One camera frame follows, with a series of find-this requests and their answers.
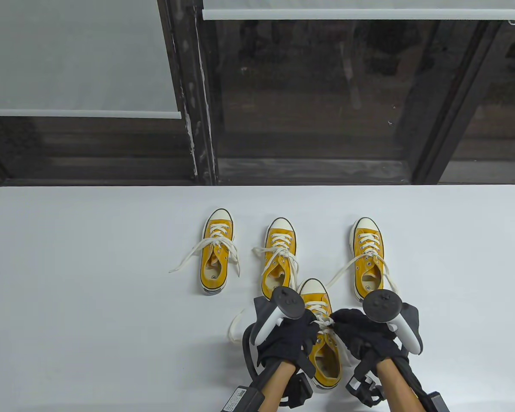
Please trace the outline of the person's left hand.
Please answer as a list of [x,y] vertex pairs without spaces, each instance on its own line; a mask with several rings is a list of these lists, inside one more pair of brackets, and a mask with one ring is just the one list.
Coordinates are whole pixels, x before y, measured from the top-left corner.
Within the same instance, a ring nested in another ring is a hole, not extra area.
[[315,344],[320,331],[313,312],[304,310],[300,318],[283,318],[279,326],[271,331],[265,341],[256,347],[257,366],[265,367],[268,361],[281,360],[293,365],[302,352],[305,343]]

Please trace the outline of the person's right hand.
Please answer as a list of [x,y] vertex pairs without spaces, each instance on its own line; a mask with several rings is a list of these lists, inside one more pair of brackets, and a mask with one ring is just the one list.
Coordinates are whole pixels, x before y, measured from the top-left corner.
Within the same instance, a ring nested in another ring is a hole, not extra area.
[[407,355],[395,343],[396,335],[387,324],[373,322],[358,309],[340,309],[330,315],[330,327],[353,357],[363,360],[370,353],[370,371],[378,376],[377,365],[386,359],[400,358],[409,363]]

